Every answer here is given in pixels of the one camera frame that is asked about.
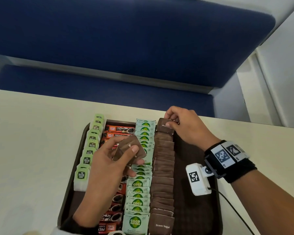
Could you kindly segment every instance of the table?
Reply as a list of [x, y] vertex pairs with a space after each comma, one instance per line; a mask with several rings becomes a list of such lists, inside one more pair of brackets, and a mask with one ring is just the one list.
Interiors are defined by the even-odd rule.
[[[83, 129], [95, 113], [130, 122], [164, 116], [157, 110], [0, 90], [0, 235], [51, 233]], [[263, 174], [294, 196], [293, 128], [201, 119], [217, 137], [238, 143]], [[259, 234], [231, 186], [224, 179], [218, 186]], [[249, 235], [227, 202], [220, 201], [223, 234]]]

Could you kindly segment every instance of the person's left hand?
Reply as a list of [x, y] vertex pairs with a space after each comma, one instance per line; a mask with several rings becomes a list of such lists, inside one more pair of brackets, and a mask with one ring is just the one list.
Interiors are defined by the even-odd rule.
[[[117, 193], [122, 176], [135, 176], [136, 172], [126, 167], [126, 164], [138, 151], [133, 145], [122, 157], [114, 162], [111, 160], [115, 151], [111, 148], [127, 136], [110, 138], [93, 155], [88, 186], [82, 203], [73, 215], [73, 219], [82, 227], [95, 227], [101, 216], [109, 209], [113, 196]], [[144, 164], [143, 159], [134, 162]]]

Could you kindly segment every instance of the blue bench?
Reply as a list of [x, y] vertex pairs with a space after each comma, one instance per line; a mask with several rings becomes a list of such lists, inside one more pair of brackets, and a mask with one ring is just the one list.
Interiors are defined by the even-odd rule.
[[[201, 0], [0, 0], [0, 55], [223, 87], [274, 26], [268, 14]], [[88, 84], [103, 94], [83, 92]], [[107, 84], [154, 102], [107, 95]], [[214, 116], [209, 95], [25, 67], [4, 67], [0, 89]]]

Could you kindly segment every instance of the hand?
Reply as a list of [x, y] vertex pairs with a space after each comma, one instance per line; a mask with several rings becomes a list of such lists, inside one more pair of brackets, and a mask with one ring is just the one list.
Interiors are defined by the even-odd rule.
[[165, 113], [164, 118], [175, 121], [168, 122], [165, 126], [174, 129], [185, 142], [204, 151], [221, 141], [209, 131], [193, 110], [171, 106]]
[[[126, 164], [138, 151], [138, 146], [133, 145], [122, 157], [114, 162], [111, 160], [115, 150], [111, 148], [127, 136], [110, 138], [93, 155], [88, 186], [82, 203], [73, 215], [73, 219], [82, 227], [95, 227], [101, 216], [109, 209], [113, 196], [117, 193], [122, 176], [136, 176], [136, 172], [126, 168]], [[135, 164], [144, 164], [139, 159]]]

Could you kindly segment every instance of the fingernail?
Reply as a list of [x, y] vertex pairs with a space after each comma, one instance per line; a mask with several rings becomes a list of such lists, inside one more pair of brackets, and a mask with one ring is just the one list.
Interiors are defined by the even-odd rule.
[[131, 146], [131, 149], [134, 153], [137, 153], [139, 148], [137, 145], [133, 145], [133, 146]]

